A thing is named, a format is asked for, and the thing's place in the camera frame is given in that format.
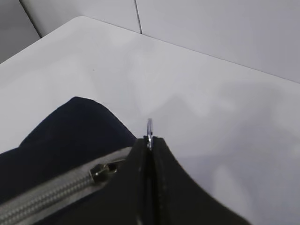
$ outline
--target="metal ring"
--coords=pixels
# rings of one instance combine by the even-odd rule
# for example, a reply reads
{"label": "metal ring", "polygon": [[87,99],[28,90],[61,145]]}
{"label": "metal ring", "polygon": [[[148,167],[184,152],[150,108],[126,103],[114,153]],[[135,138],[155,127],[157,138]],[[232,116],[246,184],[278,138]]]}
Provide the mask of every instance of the metal ring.
{"label": "metal ring", "polygon": [[152,119],[148,119],[148,124],[147,124],[147,136],[148,136],[148,149],[152,150],[153,148],[153,123]]}

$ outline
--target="white table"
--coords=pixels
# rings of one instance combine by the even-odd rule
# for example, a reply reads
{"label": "white table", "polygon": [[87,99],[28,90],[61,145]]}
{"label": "white table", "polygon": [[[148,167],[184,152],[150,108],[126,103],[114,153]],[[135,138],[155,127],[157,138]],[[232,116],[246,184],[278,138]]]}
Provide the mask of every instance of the white table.
{"label": "white table", "polygon": [[300,221],[300,85],[87,17],[0,65],[0,151],[73,96],[137,137],[164,137],[186,171],[253,224]]}

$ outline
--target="dark navy fabric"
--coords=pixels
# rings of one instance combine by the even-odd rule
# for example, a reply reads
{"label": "dark navy fabric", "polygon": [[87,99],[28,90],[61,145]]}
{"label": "dark navy fabric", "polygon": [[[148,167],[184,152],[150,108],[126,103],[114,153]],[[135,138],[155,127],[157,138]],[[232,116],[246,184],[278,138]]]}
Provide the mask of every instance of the dark navy fabric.
{"label": "dark navy fabric", "polygon": [[0,204],[75,167],[121,148],[134,135],[104,106],[74,97],[13,150],[0,155]]}

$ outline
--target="zipper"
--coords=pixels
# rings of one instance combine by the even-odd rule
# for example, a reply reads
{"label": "zipper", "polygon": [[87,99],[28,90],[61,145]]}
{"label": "zipper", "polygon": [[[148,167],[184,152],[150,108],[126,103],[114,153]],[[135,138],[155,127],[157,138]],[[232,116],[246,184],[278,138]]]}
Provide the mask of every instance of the zipper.
{"label": "zipper", "polygon": [[101,189],[131,148],[93,160],[0,206],[0,225],[33,224]]}

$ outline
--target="zipper pull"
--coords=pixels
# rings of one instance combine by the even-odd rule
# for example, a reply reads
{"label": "zipper pull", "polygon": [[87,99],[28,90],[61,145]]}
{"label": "zipper pull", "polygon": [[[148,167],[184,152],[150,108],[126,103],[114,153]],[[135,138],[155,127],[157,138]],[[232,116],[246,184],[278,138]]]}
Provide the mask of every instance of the zipper pull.
{"label": "zipper pull", "polygon": [[94,183],[107,181],[113,173],[116,173],[125,160],[119,160],[107,164],[97,164],[90,170],[90,177]]}

